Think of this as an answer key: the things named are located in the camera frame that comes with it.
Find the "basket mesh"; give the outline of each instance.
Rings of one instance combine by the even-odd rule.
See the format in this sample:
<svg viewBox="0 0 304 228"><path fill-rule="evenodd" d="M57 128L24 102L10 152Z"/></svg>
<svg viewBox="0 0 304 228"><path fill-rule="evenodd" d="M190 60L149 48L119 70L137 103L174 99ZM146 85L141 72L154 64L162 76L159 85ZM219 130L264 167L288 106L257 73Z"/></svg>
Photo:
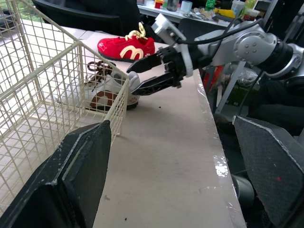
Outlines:
<svg viewBox="0 0 304 228"><path fill-rule="evenodd" d="M0 15L5 23L0 28L1 216L70 131L107 119L113 142L121 131L129 81L30 4L0 0ZM109 111L86 105L87 79L96 76L87 65L100 60L100 67L110 65L122 75L122 86L116 88L119 92L107 95L111 102L105 110Z"/></svg>

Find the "red sneaker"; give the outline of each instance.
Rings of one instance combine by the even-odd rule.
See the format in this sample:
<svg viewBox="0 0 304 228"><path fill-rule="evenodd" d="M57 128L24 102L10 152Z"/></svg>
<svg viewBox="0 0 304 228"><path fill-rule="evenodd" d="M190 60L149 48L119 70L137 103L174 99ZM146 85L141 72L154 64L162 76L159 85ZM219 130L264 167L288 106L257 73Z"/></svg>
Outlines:
<svg viewBox="0 0 304 228"><path fill-rule="evenodd" d="M146 31L139 23L139 31L132 31L124 38L105 38L98 42L101 56L117 61L134 62L155 53L154 40L145 37Z"/></svg>

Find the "shoelace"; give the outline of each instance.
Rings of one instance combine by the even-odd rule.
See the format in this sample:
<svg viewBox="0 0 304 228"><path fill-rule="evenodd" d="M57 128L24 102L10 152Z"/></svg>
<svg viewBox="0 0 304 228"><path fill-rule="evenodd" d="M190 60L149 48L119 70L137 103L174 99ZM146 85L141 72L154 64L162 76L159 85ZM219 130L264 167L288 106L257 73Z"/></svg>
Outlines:
<svg viewBox="0 0 304 228"><path fill-rule="evenodd" d="M94 85L94 88L92 89L92 92L94 91L94 89L96 88L97 84L98 83L101 83L102 80L105 80L105 76L106 75L110 75L113 68L108 65L107 63L105 63L104 61L100 60L98 62L89 62L87 64L87 69L89 71L93 71L95 72L94 75L90 76L87 80L87 82L85 83L86 84L89 84L89 83L95 83Z"/></svg>
<svg viewBox="0 0 304 228"><path fill-rule="evenodd" d="M142 39L148 39L146 37L146 30L144 30L143 24L138 23L139 25L139 31L133 30L131 31L128 35L125 36L125 40L128 41L128 39L132 39L133 36L136 36L137 39L142 38Z"/></svg>

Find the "green bottle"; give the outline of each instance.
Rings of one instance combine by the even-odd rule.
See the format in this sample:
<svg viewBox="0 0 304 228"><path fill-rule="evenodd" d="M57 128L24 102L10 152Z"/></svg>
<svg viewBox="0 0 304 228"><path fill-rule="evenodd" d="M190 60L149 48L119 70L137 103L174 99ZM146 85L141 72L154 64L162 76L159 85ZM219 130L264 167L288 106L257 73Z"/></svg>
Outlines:
<svg viewBox="0 0 304 228"><path fill-rule="evenodd" d="M205 11L210 11L214 9L215 0L207 0Z"/></svg>

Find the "robotic arm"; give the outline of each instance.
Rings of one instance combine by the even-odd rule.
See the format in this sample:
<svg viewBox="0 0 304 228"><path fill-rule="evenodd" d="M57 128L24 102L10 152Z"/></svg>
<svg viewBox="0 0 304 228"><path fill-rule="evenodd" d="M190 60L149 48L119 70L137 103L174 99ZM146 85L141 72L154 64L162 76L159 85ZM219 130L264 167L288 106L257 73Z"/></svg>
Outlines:
<svg viewBox="0 0 304 228"><path fill-rule="evenodd" d="M192 76L193 70L232 61L253 64L272 79L288 78L285 82L287 87L299 80L304 83L304 48L286 44L275 35L265 33L258 21L244 21L233 28L231 26L187 42L185 36L160 14L152 29L170 46L137 60L127 72L142 73L163 62L165 74L143 81L133 94L150 95L170 86L179 88L183 77Z"/></svg>

